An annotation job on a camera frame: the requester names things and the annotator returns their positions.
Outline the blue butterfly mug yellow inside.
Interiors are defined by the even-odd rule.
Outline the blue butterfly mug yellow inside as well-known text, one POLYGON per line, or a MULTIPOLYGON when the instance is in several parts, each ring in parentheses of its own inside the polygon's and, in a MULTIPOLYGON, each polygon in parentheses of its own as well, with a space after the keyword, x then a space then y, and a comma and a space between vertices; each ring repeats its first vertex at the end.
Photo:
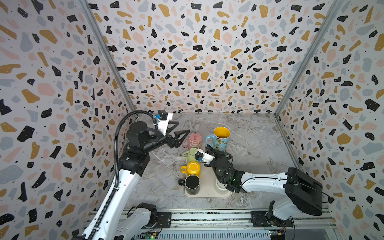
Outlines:
POLYGON ((214 129, 214 133, 209 135, 205 139, 205 145, 211 146, 217 151, 224 152, 227 148, 231 132, 225 127, 217 127, 214 129))

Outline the pink patterned mug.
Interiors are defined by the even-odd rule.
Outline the pink patterned mug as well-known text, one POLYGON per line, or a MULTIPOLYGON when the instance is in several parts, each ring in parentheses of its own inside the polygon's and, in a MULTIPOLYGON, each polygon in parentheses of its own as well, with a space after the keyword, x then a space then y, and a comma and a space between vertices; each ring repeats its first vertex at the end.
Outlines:
POLYGON ((192 148, 199 149, 202 143, 202 136, 199 133, 192 133, 187 140, 182 143, 183 148, 191 150, 192 148))

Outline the light green mug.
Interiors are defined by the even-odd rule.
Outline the light green mug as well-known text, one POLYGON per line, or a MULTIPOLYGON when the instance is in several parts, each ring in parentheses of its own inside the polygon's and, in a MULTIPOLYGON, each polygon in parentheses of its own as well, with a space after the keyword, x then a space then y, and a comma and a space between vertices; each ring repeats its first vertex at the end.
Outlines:
POLYGON ((197 148, 191 148, 190 150, 184 152, 182 154, 182 158, 186 160, 187 164, 189 164, 192 161, 196 161, 195 154, 197 153, 197 148))

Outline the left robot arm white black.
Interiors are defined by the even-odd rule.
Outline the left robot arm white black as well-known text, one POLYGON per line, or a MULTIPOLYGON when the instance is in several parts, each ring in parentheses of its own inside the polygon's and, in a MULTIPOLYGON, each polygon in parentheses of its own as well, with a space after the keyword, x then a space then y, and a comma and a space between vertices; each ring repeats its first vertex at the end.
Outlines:
POLYGON ((170 133, 178 126, 172 121, 171 128, 165 132, 149 128, 145 122, 132 123, 127 132, 128 142, 120 157, 115 159, 117 173, 108 191, 108 195, 96 216, 82 235, 74 236, 75 240, 130 240, 143 227, 154 229, 158 225, 155 205, 139 204, 124 222, 120 217, 150 161, 150 152, 163 145, 178 148, 190 133, 190 130, 170 133))

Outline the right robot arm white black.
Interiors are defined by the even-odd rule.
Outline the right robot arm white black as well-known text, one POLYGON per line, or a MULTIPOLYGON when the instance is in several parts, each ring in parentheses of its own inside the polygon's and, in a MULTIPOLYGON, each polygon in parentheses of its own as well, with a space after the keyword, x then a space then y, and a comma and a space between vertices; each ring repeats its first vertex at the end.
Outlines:
POLYGON ((232 193, 268 192, 283 196, 271 201, 268 210, 253 211, 251 222, 255 228, 290 227, 297 214, 323 214, 323 186, 297 168, 279 174, 252 174, 235 170, 233 156, 211 146, 198 150, 195 159, 212 168, 216 179, 232 193))

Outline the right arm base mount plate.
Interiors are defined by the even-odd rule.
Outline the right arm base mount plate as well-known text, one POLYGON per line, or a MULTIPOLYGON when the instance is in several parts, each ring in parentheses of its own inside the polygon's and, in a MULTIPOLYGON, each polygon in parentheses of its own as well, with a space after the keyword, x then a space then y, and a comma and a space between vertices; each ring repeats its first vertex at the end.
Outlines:
POLYGON ((294 224, 291 220, 281 220, 275 217, 272 212, 268 211, 252 211, 251 223, 254 228, 267 228, 267 227, 293 227, 294 224))

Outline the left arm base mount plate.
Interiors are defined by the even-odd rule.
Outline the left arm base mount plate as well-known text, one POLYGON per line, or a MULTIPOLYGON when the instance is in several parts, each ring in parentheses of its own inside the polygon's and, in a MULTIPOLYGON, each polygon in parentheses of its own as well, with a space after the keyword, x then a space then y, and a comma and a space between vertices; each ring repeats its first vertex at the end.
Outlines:
POLYGON ((151 211, 150 220, 144 229, 169 229, 171 227, 172 213, 151 211))

